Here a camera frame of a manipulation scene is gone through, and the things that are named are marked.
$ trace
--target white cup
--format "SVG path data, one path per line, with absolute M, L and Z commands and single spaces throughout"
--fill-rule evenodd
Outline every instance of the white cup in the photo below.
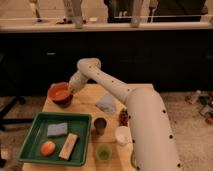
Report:
M 115 139 L 119 145 L 124 146 L 132 141 L 130 129 L 127 126 L 119 126 L 115 131 Z

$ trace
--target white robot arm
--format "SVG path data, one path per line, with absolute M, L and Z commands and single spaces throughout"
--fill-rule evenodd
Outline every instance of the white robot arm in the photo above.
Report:
M 126 83 L 102 72 L 97 58 L 81 59 L 77 67 L 78 71 L 69 81 L 72 93 L 83 88 L 91 78 L 127 107 L 139 170 L 183 170 L 166 108 L 155 90 L 129 88 Z

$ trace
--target blue sponge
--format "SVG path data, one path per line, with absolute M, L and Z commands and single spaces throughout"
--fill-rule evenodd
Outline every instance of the blue sponge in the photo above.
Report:
M 68 125 L 67 123 L 51 124 L 47 128 L 47 137 L 56 137 L 61 135 L 67 135 Z

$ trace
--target small cup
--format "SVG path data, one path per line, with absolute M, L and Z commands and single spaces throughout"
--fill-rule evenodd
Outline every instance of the small cup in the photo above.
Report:
M 103 135 L 105 132 L 106 125 L 107 125 L 106 119 L 97 118 L 94 122 L 94 126 L 95 126 L 97 134 Z
M 108 144 L 101 144 L 96 148 L 95 155 L 99 161 L 108 161 L 112 157 L 112 148 Z
M 119 126 L 115 130 L 115 139 L 119 145 L 126 145 L 131 142 L 131 133 L 130 129 L 127 126 Z

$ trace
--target bowl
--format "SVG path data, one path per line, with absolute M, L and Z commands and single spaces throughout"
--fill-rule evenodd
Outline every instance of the bowl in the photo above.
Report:
M 54 83 L 47 92 L 47 96 L 57 105 L 67 106 L 73 95 L 68 90 L 68 82 Z

